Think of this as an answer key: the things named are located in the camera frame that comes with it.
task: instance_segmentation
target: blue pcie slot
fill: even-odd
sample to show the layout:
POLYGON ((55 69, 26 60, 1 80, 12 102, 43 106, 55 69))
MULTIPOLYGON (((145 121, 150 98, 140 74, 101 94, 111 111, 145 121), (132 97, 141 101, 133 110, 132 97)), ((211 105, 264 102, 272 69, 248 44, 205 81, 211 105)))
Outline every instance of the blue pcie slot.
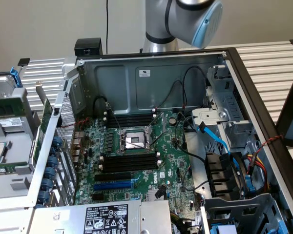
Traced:
POLYGON ((113 190, 113 189, 133 189, 133 182, 132 181, 119 181, 113 183, 101 183, 101 184, 94 184, 93 190, 100 191, 100 190, 113 190))

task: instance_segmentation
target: power supply label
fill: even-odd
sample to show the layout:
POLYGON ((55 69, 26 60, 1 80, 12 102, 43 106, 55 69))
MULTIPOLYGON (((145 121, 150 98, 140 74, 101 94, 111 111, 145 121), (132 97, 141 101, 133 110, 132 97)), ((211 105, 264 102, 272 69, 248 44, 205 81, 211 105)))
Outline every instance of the power supply label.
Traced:
POLYGON ((127 234, 128 205, 88 207, 84 234, 127 234))

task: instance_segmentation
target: gray robot arm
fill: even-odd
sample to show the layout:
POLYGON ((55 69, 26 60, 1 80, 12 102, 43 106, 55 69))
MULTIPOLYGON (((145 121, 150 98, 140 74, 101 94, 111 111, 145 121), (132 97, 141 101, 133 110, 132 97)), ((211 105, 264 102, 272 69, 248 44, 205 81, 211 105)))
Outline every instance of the gray robot arm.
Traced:
POLYGON ((143 52, 178 50, 181 39, 205 48, 222 16, 220 0, 146 0, 146 41, 143 52))

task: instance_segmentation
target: white wall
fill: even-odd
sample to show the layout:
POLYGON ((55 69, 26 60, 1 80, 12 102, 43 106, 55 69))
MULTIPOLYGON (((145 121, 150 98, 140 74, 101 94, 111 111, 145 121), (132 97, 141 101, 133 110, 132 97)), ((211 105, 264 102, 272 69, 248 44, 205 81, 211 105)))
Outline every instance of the white wall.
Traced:
MULTIPOLYGON (((223 19, 210 45, 293 39, 293 0, 222 2, 223 19)), ((0 71, 19 58, 73 55, 78 38, 101 37, 105 52, 105 27, 105 0, 0 0, 0 71)), ((144 0, 110 0, 109 53, 138 52, 144 36, 144 0)))

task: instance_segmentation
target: black frame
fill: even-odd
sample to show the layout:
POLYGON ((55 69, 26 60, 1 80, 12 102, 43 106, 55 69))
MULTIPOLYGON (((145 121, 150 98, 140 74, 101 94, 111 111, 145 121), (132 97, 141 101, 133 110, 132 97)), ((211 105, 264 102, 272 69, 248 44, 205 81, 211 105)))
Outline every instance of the black frame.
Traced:
MULTIPOLYGON (((292 120, 293 120, 293 84, 291 86, 290 92, 283 105, 281 114, 276 124, 278 132, 282 134, 284 137, 286 136, 289 130, 292 120)), ((286 145, 293 147, 292 139, 284 138, 284 142, 286 145)))
MULTIPOLYGON (((119 55, 101 55, 101 56, 88 56, 77 57, 77 59, 124 59, 124 58, 141 58, 151 56, 167 56, 167 55, 183 55, 183 54, 196 54, 196 53, 208 53, 208 52, 222 52, 225 51, 234 72, 242 86, 243 92, 251 106, 251 109, 255 115, 258 125, 264 135, 265 140, 271 137, 277 136, 278 131, 272 118, 260 97, 243 61, 240 58, 235 48, 221 48, 221 49, 205 49, 205 50, 188 50, 188 51, 171 51, 171 52, 159 52, 159 53, 137 53, 137 54, 119 54, 119 55)), ((293 199, 293 159, 282 139, 273 141, 268 145, 273 158, 279 168, 279 171, 284 179, 284 182, 290 192, 293 199)))

